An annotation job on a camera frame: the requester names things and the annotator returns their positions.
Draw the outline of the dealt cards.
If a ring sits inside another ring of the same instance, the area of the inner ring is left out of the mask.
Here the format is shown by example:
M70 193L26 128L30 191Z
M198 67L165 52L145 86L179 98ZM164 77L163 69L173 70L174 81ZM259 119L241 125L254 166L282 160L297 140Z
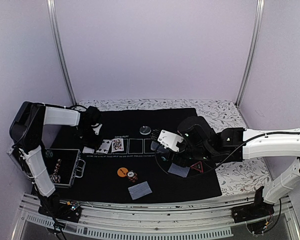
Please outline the dealt cards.
M189 171L190 171L189 167L181 167L179 165L172 163L167 172L169 174L173 174L181 178L186 178L188 176Z
M137 200L152 193L147 181L138 183L128 188L132 200Z

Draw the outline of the four of clubs card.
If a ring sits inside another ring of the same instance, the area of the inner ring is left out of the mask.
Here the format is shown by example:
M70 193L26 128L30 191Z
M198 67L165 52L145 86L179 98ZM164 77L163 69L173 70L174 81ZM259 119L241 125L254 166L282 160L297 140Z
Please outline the four of clubs card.
M101 145L99 146L99 148L95 152L100 154L107 154L110 150L111 144L112 144L112 140L104 139Z

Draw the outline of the blue playing card deck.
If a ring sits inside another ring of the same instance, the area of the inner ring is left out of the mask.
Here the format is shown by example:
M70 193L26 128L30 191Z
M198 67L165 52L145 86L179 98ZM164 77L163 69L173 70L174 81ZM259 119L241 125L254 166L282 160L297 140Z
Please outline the blue playing card deck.
M158 143L156 141L151 142L150 149L152 151L157 151L158 153L161 153L161 154L165 154L165 153L169 152L168 149L164 148L160 143Z

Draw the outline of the black round dealer button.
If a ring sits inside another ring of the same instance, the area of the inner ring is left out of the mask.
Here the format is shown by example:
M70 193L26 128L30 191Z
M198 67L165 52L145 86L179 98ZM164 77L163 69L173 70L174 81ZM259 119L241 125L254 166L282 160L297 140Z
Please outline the black round dealer button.
M139 128L139 133L141 134L141 135L149 135L150 133L151 133L151 128L149 127L149 126L145 126L145 125L143 125L143 126L141 126L140 128Z

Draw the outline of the orange big blind button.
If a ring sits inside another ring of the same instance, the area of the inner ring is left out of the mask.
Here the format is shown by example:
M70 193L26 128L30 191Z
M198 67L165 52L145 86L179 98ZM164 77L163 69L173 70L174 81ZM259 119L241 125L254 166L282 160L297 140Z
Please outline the orange big blind button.
M125 178L127 177L127 174L128 174L129 170L125 167L120 167L118 170L117 170L117 175L121 178Z

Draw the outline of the red black chip stack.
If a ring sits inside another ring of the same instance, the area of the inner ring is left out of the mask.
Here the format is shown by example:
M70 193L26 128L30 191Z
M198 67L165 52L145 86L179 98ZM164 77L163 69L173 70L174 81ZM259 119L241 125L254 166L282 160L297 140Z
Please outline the red black chip stack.
M135 183L138 180L138 175L133 170L128 171L126 176L129 179L129 181L132 182L132 183Z

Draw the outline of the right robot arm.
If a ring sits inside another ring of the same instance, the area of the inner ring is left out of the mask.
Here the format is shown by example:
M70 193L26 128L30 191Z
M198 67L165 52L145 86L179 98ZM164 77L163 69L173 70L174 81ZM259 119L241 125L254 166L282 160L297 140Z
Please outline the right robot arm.
M177 132L160 130L155 138L171 152L169 160L185 167L191 162L223 163L263 157L295 157L290 167L275 180L255 191L248 213L259 218L282 196L300 183L300 128L287 130L254 130L226 128L217 133L202 116L190 116Z

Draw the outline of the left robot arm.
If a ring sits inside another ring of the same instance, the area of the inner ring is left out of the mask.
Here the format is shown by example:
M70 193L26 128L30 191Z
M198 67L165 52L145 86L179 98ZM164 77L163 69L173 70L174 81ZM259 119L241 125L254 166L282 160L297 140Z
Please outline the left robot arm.
M12 121L9 135L13 140L12 147L16 148L24 158L19 165L25 163L23 171L34 180L40 195L50 197L56 191L44 163L42 151L44 126L74 127L75 134L84 146L98 148L102 137L96 134L95 128L102 125L101 115L101 111L94 106L80 111L71 107L40 102L22 103Z

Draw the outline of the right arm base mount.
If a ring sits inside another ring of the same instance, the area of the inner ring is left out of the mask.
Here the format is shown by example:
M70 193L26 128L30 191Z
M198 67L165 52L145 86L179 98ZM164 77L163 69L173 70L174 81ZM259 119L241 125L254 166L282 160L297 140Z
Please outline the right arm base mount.
M265 217L262 221L248 223L246 226L248 231L253 235L262 235L267 231L274 212L274 204L269 204L264 201L263 188L261 187L255 192L252 203L231 208L231 217L235 223Z

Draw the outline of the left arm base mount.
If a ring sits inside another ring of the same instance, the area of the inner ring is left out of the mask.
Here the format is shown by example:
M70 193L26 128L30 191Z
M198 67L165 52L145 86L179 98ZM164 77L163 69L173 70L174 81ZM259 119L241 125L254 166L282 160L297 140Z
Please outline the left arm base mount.
M81 217L81 204L75 201L60 202L58 198L40 199L39 214L55 218L57 220L65 220L78 223Z

